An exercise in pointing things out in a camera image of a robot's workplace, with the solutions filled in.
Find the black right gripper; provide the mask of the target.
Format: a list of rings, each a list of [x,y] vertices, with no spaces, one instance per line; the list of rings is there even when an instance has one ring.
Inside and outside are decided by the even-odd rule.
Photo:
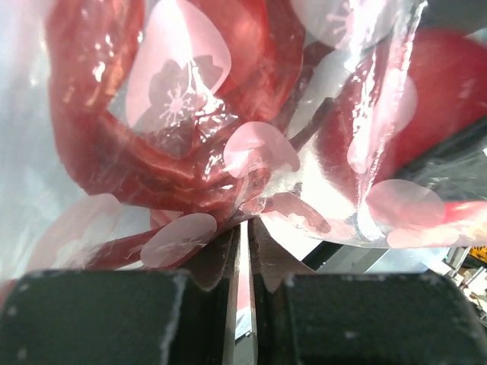
[[[486,28],[486,0],[431,0],[420,27],[444,27],[465,34]]]

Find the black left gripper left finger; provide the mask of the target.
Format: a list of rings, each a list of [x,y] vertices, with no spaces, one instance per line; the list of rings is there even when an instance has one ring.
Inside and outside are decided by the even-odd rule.
[[[230,364],[240,228],[174,270],[43,270],[1,309],[3,364]]]

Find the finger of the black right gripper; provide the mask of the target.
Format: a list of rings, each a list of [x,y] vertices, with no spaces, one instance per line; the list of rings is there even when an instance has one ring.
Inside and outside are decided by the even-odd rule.
[[[486,200],[486,118],[446,138],[395,175],[436,192],[446,202]]]

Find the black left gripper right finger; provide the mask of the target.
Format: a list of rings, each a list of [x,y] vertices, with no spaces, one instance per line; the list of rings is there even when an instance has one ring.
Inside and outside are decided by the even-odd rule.
[[[484,364],[486,332],[453,282],[318,274],[248,223],[259,364]]]

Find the red fake food ball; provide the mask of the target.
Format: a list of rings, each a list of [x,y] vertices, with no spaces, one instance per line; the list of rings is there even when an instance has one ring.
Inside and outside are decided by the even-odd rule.
[[[415,114],[387,143],[377,183],[486,115],[486,45],[479,41],[455,31],[420,30],[408,76],[417,91]]]

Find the clear zip top bag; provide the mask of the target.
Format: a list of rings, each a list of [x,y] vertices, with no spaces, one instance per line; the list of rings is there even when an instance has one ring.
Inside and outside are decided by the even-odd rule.
[[[376,182],[428,1],[3,1],[1,277],[279,242],[486,242],[486,200]]]

